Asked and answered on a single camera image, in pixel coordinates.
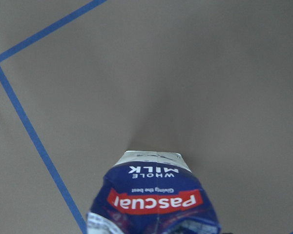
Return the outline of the blue white milk carton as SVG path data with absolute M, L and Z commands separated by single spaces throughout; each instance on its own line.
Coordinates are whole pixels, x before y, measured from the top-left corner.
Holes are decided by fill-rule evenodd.
M 89 234 L 219 234 L 200 181 L 179 153 L 126 151 L 103 177 Z

